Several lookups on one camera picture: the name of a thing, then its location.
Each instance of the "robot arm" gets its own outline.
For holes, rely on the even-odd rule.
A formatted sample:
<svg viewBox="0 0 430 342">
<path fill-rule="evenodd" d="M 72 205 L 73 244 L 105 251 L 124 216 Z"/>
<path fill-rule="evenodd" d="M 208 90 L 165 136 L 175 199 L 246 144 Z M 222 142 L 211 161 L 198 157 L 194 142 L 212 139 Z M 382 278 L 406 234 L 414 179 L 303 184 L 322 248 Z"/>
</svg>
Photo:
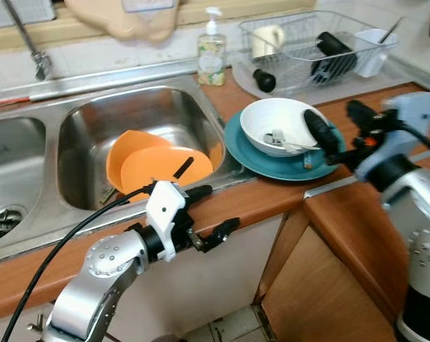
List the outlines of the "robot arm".
<svg viewBox="0 0 430 342">
<path fill-rule="evenodd" d="M 57 298 L 43 340 L 102 341 L 123 292 L 150 263 L 171 261 L 191 246 L 207 252 L 225 241 L 238 219 L 223 222 L 206 239 L 193 232 L 188 206 L 209 193 L 209 186 L 183 192 L 174 183 L 157 182 L 146 206 L 147 226 L 134 224 L 91 246 L 79 275 Z"/>
<path fill-rule="evenodd" d="M 376 114 L 357 101 L 348 104 L 348 115 L 360 129 L 354 150 L 338 151 L 337 138 L 313 112 L 304 114 L 328 163 L 345 163 L 361 181 L 371 182 L 382 193 L 381 202 L 395 228 L 409 247 L 409 291 L 404 312 L 395 326 L 399 342 L 430 341 L 430 172 L 418 168 L 406 155 L 416 139 L 396 130 L 412 125 L 426 135 L 430 124 L 430 93 L 401 95 Z"/>
</svg>

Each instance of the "soap dispenser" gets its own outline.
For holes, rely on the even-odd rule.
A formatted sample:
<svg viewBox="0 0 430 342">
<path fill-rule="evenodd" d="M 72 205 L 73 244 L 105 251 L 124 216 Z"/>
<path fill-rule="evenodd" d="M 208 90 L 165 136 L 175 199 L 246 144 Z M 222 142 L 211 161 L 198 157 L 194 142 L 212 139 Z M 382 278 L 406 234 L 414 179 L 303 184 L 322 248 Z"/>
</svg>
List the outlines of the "soap dispenser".
<svg viewBox="0 0 430 342">
<path fill-rule="evenodd" d="M 217 31 L 218 7 L 207 7 L 210 21 L 206 33 L 198 37 L 198 81 L 200 84 L 222 86 L 226 80 L 226 37 Z"/>
</svg>

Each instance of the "white bowl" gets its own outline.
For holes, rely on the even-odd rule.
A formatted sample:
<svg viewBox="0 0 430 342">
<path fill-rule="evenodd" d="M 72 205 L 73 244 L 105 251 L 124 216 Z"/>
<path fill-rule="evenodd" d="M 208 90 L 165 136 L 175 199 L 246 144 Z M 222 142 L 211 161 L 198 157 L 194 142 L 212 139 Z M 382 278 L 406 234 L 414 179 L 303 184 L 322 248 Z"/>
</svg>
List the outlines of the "white bowl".
<svg viewBox="0 0 430 342">
<path fill-rule="evenodd" d="M 242 111 L 241 127 L 250 143 L 267 155 L 272 157 L 300 155 L 308 149 L 297 147 L 296 151 L 287 151 L 284 147 L 264 142 L 264 135 L 279 129 L 283 131 L 288 143 L 315 146 L 317 143 L 303 118 L 303 113 L 307 109 L 311 109 L 327 123 L 327 119 L 318 109 L 304 102 L 289 98 L 266 98 L 253 102 Z"/>
</svg>

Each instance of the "blue plate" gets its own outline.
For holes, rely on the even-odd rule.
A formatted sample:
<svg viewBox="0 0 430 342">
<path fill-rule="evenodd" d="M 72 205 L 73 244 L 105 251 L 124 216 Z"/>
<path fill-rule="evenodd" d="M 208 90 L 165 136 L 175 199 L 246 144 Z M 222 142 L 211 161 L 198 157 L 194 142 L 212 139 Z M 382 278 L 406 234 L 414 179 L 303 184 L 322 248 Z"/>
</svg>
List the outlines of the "blue plate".
<svg viewBox="0 0 430 342">
<path fill-rule="evenodd" d="M 271 157 L 256 149 L 243 133 L 240 121 L 241 114 L 235 114 L 224 128 L 226 147 L 232 156 L 246 168 L 276 180 L 314 180 L 333 172 L 337 165 L 328 166 L 324 162 L 322 150 L 311 150 L 313 169 L 303 167 L 303 154 L 295 157 Z M 345 141 L 337 128 L 334 133 L 341 143 L 341 151 L 345 150 Z"/>
</svg>

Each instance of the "stainless steel sink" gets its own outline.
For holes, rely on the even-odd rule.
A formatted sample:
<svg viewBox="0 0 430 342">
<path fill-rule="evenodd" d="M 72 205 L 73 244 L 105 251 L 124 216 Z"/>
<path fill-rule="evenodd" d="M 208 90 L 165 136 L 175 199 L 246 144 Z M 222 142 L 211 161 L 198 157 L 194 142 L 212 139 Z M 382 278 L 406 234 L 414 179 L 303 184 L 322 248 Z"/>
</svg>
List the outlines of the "stainless steel sink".
<svg viewBox="0 0 430 342">
<path fill-rule="evenodd" d="M 0 221 L 14 227 L 0 234 L 0 260 L 55 243 L 101 207 L 110 187 L 106 155 L 129 129 L 206 153 L 214 172 L 197 184 L 220 191 L 251 179 L 227 153 L 223 128 L 223 120 L 190 76 L 0 113 Z M 123 205 L 80 233 L 144 213 L 145 201 Z"/>
<path fill-rule="evenodd" d="M 109 149 L 126 130 L 159 135 L 211 158 L 216 170 L 224 141 L 216 125 L 188 93 L 156 87 L 109 95 L 76 108 L 61 126 L 58 184 L 63 198 L 80 209 L 99 209 L 111 185 L 105 163 Z"/>
<path fill-rule="evenodd" d="M 32 210 L 41 191 L 46 128 L 33 118 L 0 120 L 0 237 Z"/>
</svg>

